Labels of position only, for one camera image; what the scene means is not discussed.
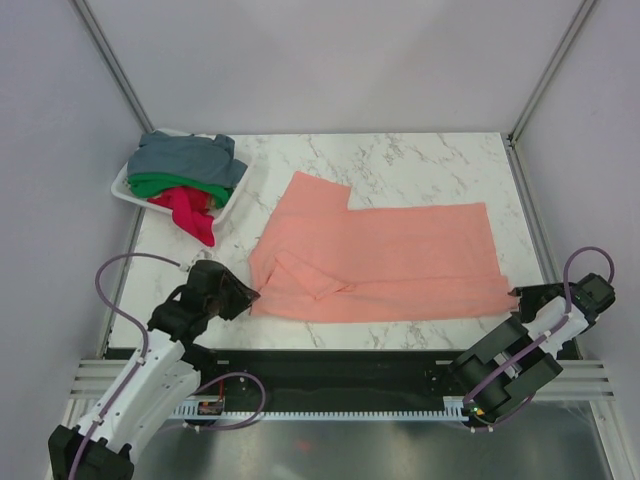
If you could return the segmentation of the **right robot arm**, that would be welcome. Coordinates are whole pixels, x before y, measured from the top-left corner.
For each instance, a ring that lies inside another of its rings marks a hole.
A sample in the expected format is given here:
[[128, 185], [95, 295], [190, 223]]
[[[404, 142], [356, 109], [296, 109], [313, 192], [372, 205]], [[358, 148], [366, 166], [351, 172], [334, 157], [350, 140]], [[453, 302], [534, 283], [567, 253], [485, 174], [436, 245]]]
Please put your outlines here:
[[590, 273], [561, 283], [517, 287], [512, 315], [449, 366], [464, 392], [472, 429], [492, 429], [526, 406], [562, 371], [564, 344], [596, 325], [616, 300], [612, 283]]

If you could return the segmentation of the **salmon pink t shirt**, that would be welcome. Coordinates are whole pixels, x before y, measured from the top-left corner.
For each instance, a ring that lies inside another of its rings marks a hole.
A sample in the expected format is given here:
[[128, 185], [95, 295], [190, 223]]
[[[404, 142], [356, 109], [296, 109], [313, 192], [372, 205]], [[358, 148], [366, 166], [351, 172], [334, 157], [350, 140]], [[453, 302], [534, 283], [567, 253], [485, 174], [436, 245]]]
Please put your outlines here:
[[515, 308], [484, 204], [351, 210], [350, 193], [294, 174], [249, 257], [252, 315], [372, 323]]

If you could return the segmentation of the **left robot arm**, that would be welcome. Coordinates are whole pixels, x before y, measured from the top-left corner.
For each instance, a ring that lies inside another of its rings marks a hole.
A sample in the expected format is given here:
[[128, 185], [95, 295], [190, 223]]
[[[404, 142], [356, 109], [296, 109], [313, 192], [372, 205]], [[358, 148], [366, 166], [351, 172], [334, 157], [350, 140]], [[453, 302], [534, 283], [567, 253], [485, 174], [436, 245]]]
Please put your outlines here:
[[48, 440], [55, 479], [130, 479], [140, 454], [188, 397], [208, 393], [219, 369], [196, 344], [210, 320], [233, 320], [260, 295], [217, 261], [198, 260], [184, 284], [158, 305], [113, 383], [74, 426]]

